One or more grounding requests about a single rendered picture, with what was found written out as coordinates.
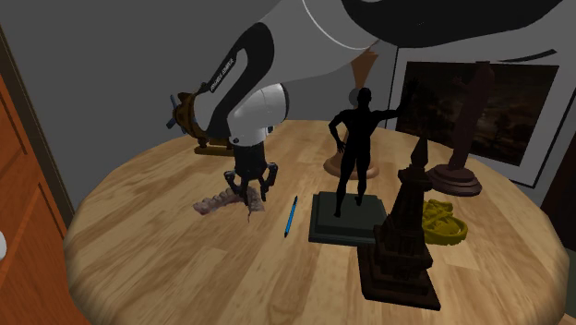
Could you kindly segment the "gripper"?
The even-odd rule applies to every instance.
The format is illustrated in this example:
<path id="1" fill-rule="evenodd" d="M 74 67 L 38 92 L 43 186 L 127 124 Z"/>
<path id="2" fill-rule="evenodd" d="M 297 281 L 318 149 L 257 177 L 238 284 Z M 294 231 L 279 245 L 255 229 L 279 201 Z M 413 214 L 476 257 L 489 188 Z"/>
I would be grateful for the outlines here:
<path id="1" fill-rule="evenodd" d="M 267 200 L 270 187 L 275 184 L 278 165 L 275 162 L 266 162 L 264 143 L 253 146 L 234 145 L 234 170 L 226 171 L 223 175 L 229 188 L 239 196 L 248 207 L 247 188 L 250 180 L 258 179 L 260 184 L 260 196 L 262 201 Z M 236 175 L 240 176 L 240 184 L 234 181 Z"/>

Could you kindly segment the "pink jaw model with teeth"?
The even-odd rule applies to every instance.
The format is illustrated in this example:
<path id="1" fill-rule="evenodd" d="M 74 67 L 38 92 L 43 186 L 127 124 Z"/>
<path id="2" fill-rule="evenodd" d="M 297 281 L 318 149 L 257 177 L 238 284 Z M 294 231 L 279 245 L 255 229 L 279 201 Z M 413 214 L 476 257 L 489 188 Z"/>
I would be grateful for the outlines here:
<path id="1" fill-rule="evenodd" d="M 264 200 L 261 198 L 260 193 L 253 187 L 248 187 L 246 194 L 248 208 L 247 219 L 250 220 L 250 215 L 253 212 L 265 210 L 263 204 Z M 207 215 L 219 208 L 233 203 L 244 203 L 244 199 L 235 194 L 232 189 L 227 188 L 226 190 L 220 192 L 218 195 L 215 195 L 211 198 L 204 198 L 202 201 L 194 203 L 193 208 L 200 215 Z"/>

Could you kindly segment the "blue pen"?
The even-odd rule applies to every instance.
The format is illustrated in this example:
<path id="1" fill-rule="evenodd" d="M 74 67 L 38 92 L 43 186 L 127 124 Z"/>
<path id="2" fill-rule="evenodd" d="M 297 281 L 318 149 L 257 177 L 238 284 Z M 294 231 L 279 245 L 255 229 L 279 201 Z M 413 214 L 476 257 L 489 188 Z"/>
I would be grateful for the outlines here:
<path id="1" fill-rule="evenodd" d="M 284 238 L 287 237 L 287 235 L 290 233 L 291 226 L 292 226 L 292 222 L 293 222 L 293 219 L 294 219 L 295 209 L 296 209 L 296 206 L 297 206 L 297 202 L 298 202 L 298 196 L 295 196 L 295 197 L 294 197 L 293 204 L 292 204 L 291 209 L 290 209 L 290 213 L 289 213 L 289 217 L 288 217 L 288 219 L 287 219 L 286 226 L 285 226 L 285 228 L 284 228 L 284 232 L 283 232 Z"/>

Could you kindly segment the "tan wooden vase figure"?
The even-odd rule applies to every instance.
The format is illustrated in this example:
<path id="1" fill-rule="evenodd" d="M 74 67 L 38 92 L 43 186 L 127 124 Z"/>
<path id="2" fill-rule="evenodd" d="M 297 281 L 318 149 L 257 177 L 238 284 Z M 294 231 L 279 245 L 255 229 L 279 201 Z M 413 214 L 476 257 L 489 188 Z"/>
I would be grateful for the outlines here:
<path id="1" fill-rule="evenodd" d="M 365 86 L 366 79 L 374 65 L 378 55 L 367 49 L 351 62 L 354 74 L 354 88 L 349 94 L 349 102 L 353 107 L 357 106 L 357 92 Z M 341 174 L 342 153 L 336 152 L 331 158 L 328 158 L 324 164 L 324 170 L 330 175 L 339 177 Z"/>

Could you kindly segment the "brown ship wheel ornament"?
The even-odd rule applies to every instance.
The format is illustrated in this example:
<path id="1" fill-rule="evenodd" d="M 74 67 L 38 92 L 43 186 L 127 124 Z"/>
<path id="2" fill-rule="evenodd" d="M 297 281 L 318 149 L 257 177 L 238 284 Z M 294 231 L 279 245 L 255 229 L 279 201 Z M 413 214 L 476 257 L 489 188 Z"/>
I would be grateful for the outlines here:
<path id="1" fill-rule="evenodd" d="M 179 125 L 184 134 L 195 138 L 198 145 L 194 149 L 196 154 L 214 156 L 233 156 L 233 145 L 227 138 L 210 138 L 203 131 L 196 120 L 194 112 L 194 101 L 196 93 L 180 92 L 177 94 L 180 103 L 176 102 L 173 94 L 170 100 L 173 106 L 172 118 L 167 122 L 166 127 L 171 129 Z"/>

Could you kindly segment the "black human figure statue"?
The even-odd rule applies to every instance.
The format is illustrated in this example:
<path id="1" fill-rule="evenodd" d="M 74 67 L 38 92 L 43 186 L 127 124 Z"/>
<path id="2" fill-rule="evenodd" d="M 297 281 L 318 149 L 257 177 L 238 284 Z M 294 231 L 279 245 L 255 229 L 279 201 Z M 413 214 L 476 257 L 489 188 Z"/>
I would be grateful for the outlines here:
<path id="1" fill-rule="evenodd" d="M 357 107 L 341 111 L 329 123 L 342 155 L 339 182 L 334 192 L 321 191 L 313 196 L 309 241 L 350 247 L 375 241 L 373 227 L 382 224 L 387 213 L 381 199 L 366 193 L 371 136 L 380 122 L 403 113 L 414 92 L 415 87 L 408 86 L 395 110 L 372 111 L 371 90 L 353 90 Z"/>

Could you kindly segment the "round wooden table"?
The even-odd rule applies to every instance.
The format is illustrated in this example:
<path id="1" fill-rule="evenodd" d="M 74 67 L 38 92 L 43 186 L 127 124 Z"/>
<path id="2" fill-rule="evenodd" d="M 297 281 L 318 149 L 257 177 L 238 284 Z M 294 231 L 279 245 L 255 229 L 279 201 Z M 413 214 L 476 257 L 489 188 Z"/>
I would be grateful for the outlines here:
<path id="1" fill-rule="evenodd" d="M 224 190 L 226 157 L 175 138 L 113 170 L 83 200 L 64 242 L 70 294 L 100 325 L 557 325 L 570 259 L 547 216 L 472 159 L 482 184 L 453 200 L 469 227 L 433 246 L 440 311 L 366 300 L 356 251 L 308 240 L 313 196 L 335 144 L 324 121 L 288 120 L 266 142 L 279 172 L 262 212 L 241 203 L 200 215 Z M 283 232 L 294 197 L 290 233 Z"/>

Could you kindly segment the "dark brown tower figurine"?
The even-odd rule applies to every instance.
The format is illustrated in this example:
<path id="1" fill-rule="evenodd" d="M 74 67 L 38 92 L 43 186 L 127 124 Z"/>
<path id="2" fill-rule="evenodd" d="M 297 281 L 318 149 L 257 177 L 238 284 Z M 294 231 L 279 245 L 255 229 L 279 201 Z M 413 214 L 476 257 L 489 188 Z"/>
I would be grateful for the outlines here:
<path id="1" fill-rule="evenodd" d="M 420 138 L 411 163 L 398 172 L 401 187 L 391 212 L 373 227 L 375 242 L 357 248 L 362 294 L 365 299 L 439 311 L 427 273 L 433 259 L 422 227 L 424 194 L 432 189 L 426 174 L 427 139 Z"/>

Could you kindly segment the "dark brown sculpture, round base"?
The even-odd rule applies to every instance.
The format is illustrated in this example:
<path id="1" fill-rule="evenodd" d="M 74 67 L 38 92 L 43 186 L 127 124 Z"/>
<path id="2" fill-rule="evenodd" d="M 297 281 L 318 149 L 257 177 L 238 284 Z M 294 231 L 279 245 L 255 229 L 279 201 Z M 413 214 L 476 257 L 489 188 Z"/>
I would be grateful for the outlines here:
<path id="1" fill-rule="evenodd" d="M 453 153 L 449 162 L 438 164 L 426 172 L 436 191 L 455 197 L 473 197 L 482 191 L 479 180 L 465 164 L 478 119 L 486 109 L 494 82 L 495 73 L 489 61 L 476 62 L 474 76 L 468 83 L 460 77 L 452 80 L 466 92 L 466 97 L 452 131 Z"/>

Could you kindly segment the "orange wooden door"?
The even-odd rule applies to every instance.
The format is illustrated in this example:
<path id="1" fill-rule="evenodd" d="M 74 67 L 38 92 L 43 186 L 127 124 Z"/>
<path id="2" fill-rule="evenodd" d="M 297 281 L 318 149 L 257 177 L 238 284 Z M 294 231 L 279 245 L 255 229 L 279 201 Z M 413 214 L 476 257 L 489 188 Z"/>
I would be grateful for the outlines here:
<path id="1" fill-rule="evenodd" d="M 66 280 L 73 214 L 0 26 L 0 325 L 90 325 Z"/>

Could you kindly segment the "framed dark landscape picture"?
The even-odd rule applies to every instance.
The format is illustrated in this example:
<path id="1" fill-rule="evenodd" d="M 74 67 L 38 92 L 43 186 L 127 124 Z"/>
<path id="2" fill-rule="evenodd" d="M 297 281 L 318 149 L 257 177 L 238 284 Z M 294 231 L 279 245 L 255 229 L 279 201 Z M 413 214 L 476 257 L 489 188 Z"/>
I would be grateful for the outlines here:
<path id="1" fill-rule="evenodd" d="M 576 66 L 556 49 L 516 58 L 489 58 L 495 83 L 476 123 L 471 157 L 510 181 L 535 187 L 562 123 L 576 98 Z M 386 124 L 452 147 L 452 130 L 466 98 L 453 84 L 472 80 L 480 57 L 442 54 L 432 48 L 396 53 L 389 106 L 415 78 L 418 89 L 406 115 Z"/>

